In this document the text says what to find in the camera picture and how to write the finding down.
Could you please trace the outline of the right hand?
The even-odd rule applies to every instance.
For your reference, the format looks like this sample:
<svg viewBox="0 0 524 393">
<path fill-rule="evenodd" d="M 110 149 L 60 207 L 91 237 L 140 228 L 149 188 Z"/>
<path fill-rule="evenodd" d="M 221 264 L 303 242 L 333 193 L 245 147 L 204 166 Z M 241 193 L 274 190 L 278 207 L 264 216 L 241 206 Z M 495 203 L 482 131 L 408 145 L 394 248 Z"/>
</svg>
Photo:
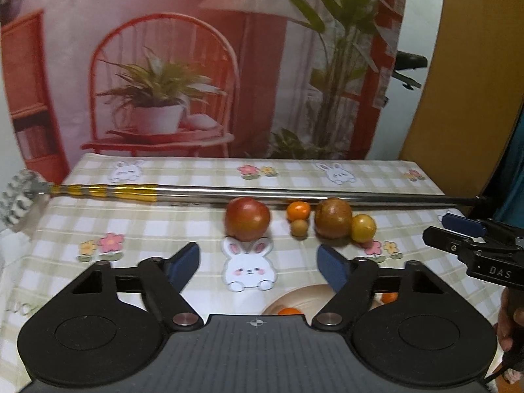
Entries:
<svg viewBox="0 0 524 393">
<path fill-rule="evenodd" d="M 504 352 L 513 346 L 513 332 L 523 326 L 523 292 L 505 288 L 501 294 L 501 306 L 495 331 Z"/>
</svg>

